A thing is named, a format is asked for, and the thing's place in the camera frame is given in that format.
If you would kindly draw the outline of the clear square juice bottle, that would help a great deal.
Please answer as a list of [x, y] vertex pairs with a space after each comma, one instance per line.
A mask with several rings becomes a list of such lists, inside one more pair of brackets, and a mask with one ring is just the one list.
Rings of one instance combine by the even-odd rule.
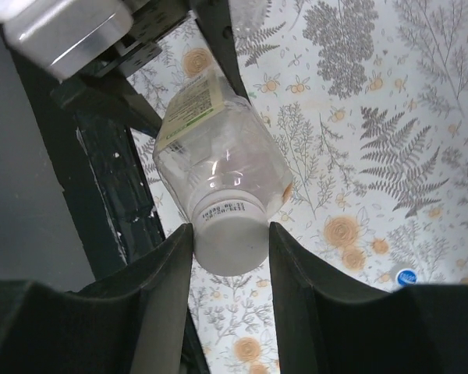
[[272, 217], [293, 191], [288, 162], [260, 115], [218, 69], [193, 77], [171, 99], [153, 161], [188, 219], [203, 198], [227, 189], [255, 196]]

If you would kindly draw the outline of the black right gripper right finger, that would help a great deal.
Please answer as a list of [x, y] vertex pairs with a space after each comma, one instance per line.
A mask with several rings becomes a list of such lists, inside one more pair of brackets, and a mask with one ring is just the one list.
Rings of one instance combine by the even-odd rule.
[[468, 284], [388, 293], [271, 223], [269, 263], [283, 373], [468, 373]]

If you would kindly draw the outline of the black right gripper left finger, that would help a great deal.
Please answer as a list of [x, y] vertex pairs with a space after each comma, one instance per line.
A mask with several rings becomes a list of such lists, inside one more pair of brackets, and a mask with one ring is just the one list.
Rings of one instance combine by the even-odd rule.
[[0, 280], [0, 373], [177, 373], [193, 229], [78, 292]]

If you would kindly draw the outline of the white bottle cap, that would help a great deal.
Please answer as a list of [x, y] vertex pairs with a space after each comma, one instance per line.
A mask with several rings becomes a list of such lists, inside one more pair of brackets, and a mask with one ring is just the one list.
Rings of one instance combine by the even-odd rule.
[[194, 255], [218, 276], [239, 276], [268, 257], [269, 223], [261, 201], [238, 189], [204, 197], [192, 215]]

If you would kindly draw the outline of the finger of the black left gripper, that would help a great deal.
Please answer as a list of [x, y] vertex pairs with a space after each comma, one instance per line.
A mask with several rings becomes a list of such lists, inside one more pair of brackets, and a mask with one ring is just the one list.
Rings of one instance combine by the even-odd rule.
[[65, 111], [100, 115], [146, 135], [161, 128], [158, 113], [126, 81], [65, 81], [51, 97]]
[[196, 24], [236, 94], [249, 100], [237, 61], [228, 0], [189, 0]]

